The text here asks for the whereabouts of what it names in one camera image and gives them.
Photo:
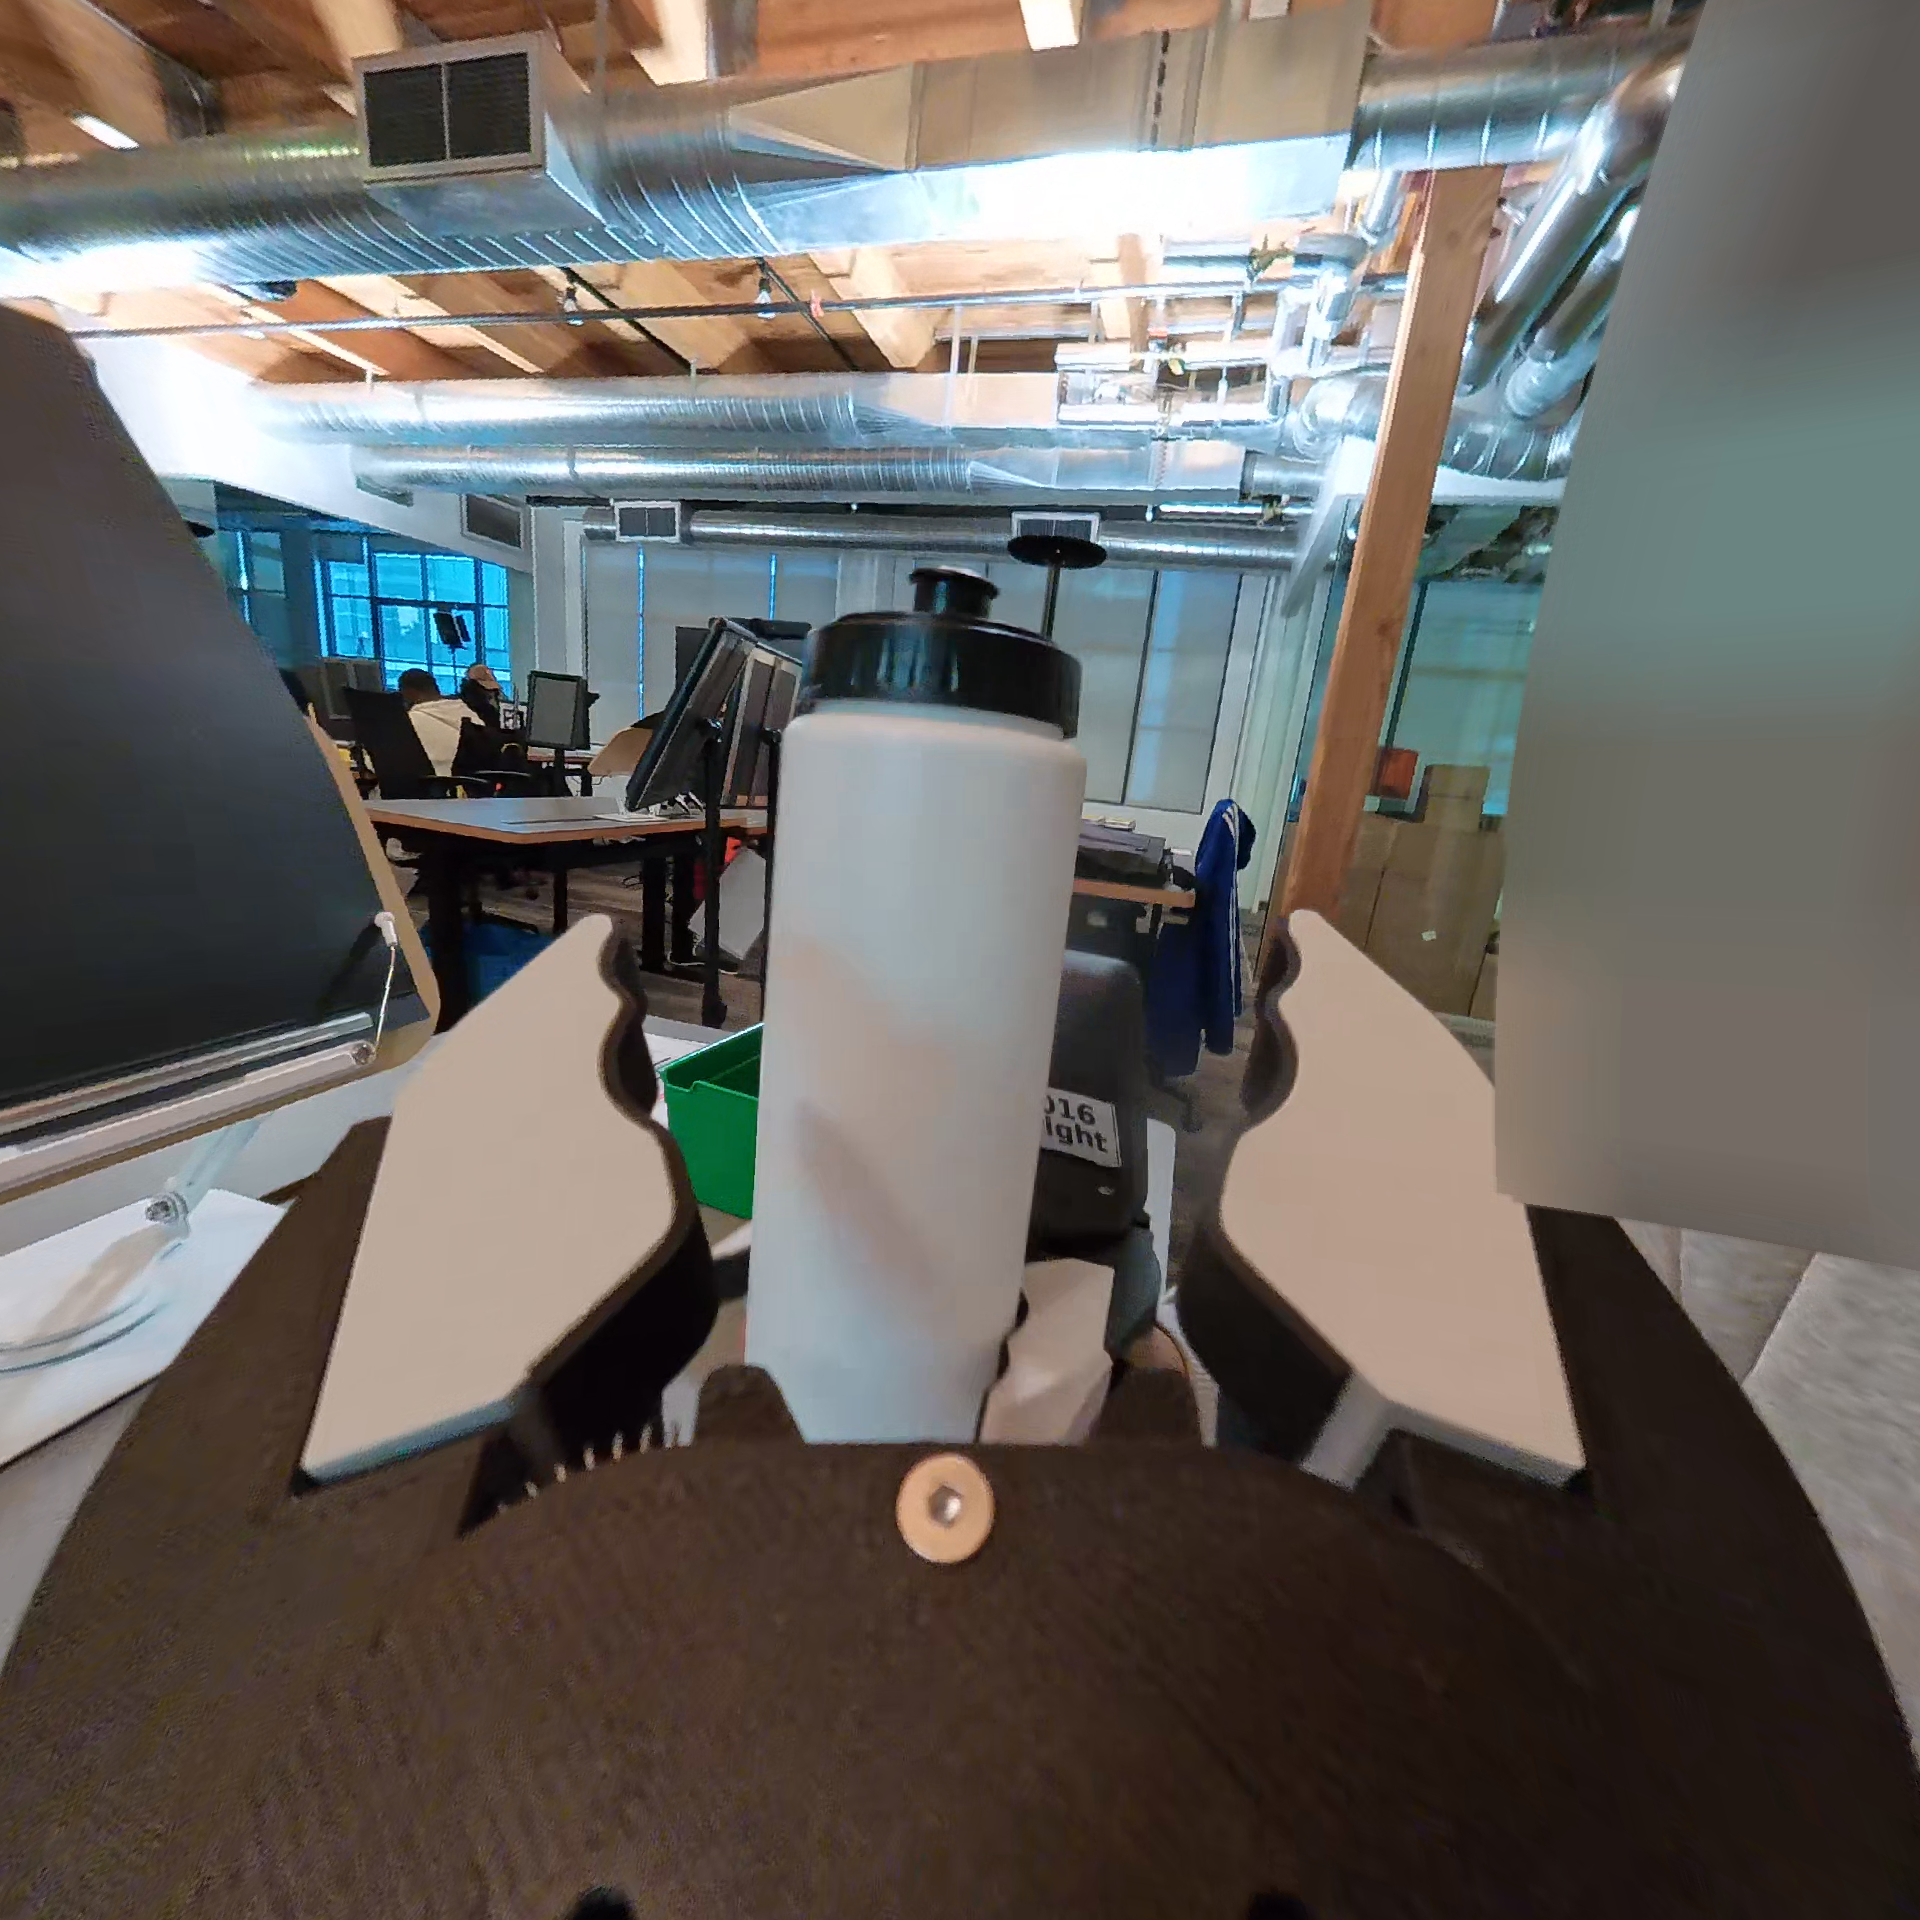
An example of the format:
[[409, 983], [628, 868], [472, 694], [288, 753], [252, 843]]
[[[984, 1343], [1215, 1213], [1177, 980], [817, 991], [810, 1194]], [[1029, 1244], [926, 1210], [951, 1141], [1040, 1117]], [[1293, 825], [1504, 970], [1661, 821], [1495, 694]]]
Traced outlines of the black monitor tan back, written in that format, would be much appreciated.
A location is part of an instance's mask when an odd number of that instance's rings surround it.
[[345, 763], [89, 358], [1, 334], [9, 1199], [407, 1065], [440, 997]]

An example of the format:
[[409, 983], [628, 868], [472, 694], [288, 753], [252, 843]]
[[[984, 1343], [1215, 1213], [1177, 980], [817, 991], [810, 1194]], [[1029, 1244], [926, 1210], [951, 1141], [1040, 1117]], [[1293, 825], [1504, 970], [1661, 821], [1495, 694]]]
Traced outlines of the grey desk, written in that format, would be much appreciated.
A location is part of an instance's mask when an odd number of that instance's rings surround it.
[[[740, 1356], [743, 1309], [721, 1307], [698, 1356], [665, 1389], [663, 1431], [684, 1447], [696, 1421], [701, 1381]], [[14, 1458], [1, 1474], [1, 1650], [9, 1653], [32, 1596], [106, 1457], [153, 1393], [144, 1382], [79, 1423]]]

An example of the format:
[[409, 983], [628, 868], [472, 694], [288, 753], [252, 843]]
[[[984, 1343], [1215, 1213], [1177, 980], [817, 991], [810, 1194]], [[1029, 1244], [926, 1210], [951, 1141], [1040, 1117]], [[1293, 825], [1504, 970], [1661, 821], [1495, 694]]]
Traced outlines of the blue jacket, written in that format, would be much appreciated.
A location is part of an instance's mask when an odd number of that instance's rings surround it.
[[1242, 1006], [1238, 875], [1257, 843], [1252, 821], [1221, 799], [1191, 867], [1192, 908], [1165, 924], [1144, 980], [1144, 1044], [1153, 1071], [1184, 1082], [1201, 1052], [1232, 1054]]

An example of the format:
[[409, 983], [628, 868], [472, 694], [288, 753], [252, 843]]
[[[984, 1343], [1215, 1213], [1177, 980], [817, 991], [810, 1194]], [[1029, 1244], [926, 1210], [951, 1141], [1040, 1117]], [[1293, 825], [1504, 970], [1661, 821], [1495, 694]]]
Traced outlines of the black bag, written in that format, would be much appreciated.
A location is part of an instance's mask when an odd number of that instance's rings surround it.
[[1151, 905], [1182, 897], [1168, 843], [1150, 833], [1081, 822], [1071, 891], [1085, 899]]

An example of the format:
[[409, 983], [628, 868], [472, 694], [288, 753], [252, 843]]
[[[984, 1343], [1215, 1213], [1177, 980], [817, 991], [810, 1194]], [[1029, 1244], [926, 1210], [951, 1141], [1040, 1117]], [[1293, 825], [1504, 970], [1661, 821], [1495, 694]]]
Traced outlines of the black office chair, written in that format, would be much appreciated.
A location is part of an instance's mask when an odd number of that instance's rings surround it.
[[449, 779], [434, 770], [401, 694], [383, 687], [345, 687], [343, 699], [354, 742], [367, 759], [374, 791], [383, 802], [449, 798]]

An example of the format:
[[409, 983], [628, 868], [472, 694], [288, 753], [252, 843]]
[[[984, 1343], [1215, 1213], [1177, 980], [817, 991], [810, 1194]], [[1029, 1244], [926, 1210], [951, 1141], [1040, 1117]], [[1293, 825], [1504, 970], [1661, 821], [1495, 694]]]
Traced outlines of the wooden-edged office table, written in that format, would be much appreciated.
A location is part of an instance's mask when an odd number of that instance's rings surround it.
[[416, 852], [440, 1014], [469, 1003], [469, 873], [489, 862], [552, 881], [551, 938], [569, 926], [569, 875], [622, 857], [701, 852], [705, 821], [680, 809], [620, 812], [609, 799], [374, 799], [369, 822]]

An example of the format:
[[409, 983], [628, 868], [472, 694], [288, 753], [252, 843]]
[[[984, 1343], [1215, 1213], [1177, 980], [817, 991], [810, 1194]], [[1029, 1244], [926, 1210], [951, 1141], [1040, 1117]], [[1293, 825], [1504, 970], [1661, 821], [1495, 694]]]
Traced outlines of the white bottle black cap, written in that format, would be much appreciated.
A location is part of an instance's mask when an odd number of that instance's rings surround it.
[[746, 1364], [810, 1444], [965, 1444], [1016, 1323], [1081, 668], [919, 566], [806, 642], [761, 1007]]

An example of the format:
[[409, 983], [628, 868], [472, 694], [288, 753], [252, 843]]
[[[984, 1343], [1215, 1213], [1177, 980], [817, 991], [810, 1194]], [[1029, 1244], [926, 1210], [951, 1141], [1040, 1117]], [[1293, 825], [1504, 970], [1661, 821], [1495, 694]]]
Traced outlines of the brown cardboard box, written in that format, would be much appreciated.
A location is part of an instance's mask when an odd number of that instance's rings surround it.
[[1402, 807], [1359, 815], [1335, 929], [1429, 1011], [1469, 1018], [1496, 938], [1504, 818], [1495, 770], [1426, 763]]

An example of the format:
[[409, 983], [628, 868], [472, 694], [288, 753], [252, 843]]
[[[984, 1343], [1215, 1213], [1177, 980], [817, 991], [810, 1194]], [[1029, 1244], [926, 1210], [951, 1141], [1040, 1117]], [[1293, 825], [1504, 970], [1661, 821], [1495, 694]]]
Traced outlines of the large paned window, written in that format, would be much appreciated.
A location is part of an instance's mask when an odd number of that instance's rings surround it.
[[423, 670], [457, 692], [472, 665], [514, 686], [504, 566], [369, 534], [324, 534], [311, 569], [324, 657], [376, 662], [385, 687]]

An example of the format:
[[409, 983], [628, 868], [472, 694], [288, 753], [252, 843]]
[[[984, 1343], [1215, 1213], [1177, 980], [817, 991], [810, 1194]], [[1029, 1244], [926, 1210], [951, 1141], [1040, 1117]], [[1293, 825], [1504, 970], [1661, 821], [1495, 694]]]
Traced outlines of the person's grey sweatshirt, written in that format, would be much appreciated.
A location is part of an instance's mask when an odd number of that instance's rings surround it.
[[1918, 1274], [1646, 1220], [1622, 1230], [1738, 1381], [1918, 1732]]

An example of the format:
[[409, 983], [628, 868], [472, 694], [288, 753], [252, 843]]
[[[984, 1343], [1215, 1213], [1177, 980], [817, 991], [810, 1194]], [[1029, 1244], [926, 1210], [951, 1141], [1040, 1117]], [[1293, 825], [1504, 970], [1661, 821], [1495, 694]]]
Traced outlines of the silver ventilation duct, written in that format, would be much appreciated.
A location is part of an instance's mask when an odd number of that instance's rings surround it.
[[589, 114], [576, 186], [373, 182], [345, 127], [5, 166], [5, 299], [329, 276], [494, 274], [1076, 234], [1247, 234], [1328, 211], [1349, 172], [1565, 153], [1688, 33], [1502, 41], [1365, 66], [1351, 132], [863, 166], [752, 150], [737, 114], [661, 130]]
[[1277, 451], [1264, 391], [1214, 399], [1057, 372], [622, 374], [257, 385], [280, 441], [359, 449], [1081, 449], [1226, 441]]

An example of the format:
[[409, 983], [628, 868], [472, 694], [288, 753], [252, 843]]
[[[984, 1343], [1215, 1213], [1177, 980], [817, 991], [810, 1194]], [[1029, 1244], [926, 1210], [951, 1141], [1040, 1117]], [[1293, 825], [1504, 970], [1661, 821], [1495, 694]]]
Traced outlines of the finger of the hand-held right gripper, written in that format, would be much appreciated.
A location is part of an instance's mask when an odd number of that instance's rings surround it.
[[1016, 1329], [980, 1411], [984, 1447], [1076, 1447], [1108, 1397], [1113, 1268], [1061, 1258], [1023, 1268]]

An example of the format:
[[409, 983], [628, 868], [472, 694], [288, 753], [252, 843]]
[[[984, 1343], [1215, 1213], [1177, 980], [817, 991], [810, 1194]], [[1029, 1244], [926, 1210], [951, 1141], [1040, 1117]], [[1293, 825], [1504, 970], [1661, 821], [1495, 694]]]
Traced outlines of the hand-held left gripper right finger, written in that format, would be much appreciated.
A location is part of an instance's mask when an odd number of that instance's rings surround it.
[[1396, 1436], [1568, 1483], [1586, 1452], [1492, 1082], [1330, 922], [1293, 915], [1281, 949], [1273, 1071], [1177, 1279], [1215, 1442], [1349, 1487]]

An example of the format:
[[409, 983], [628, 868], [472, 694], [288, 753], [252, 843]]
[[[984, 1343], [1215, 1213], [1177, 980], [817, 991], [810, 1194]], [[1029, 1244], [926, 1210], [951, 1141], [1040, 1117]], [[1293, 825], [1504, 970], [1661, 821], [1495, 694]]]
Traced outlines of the metal air vent box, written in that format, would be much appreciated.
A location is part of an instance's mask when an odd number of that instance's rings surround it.
[[583, 182], [588, 86], [542, 33], [434, 41], [351, 63], [369, 186]]

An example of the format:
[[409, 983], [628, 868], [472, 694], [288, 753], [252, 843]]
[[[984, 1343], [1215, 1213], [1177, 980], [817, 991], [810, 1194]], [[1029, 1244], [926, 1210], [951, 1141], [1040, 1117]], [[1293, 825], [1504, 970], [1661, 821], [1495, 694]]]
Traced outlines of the green storage bin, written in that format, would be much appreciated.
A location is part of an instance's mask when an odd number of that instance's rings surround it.
[[746, 1026], [656, 1069], [665, 1125], [704, 1210], [752, 1218], [764, 1026]]

